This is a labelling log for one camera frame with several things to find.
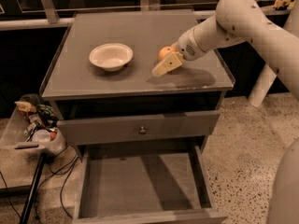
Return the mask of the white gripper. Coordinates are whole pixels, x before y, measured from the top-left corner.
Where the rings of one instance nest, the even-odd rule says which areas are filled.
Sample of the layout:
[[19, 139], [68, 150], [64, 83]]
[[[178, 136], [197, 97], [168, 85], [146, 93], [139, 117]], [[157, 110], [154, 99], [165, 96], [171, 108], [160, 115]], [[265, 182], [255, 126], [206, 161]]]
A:
[[183, 64], [183, 59], [195, 61], [206, 54], [198, 47], [193, 28], [182, 34], [178, 41], [173, 44], [173, 47], [176, 51], [167, 53], [152, 69], [151, 73], [154, 77], [161, 77], [179, 68]]

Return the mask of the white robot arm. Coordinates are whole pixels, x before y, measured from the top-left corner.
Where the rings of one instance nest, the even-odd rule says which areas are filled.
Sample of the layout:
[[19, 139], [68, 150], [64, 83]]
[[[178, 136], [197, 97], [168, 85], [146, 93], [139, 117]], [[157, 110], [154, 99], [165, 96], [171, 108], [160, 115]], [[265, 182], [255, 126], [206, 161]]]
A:
[[[213, 16], [162, 49], [152, 74], [160, 77], [187, 61], [245, 40], [293, 97], [299, 99], [299, 37], [268, 20], [254, 0], [220, 0]], [[299, 139], [281, 158], [266, 224], [299, 224]]]

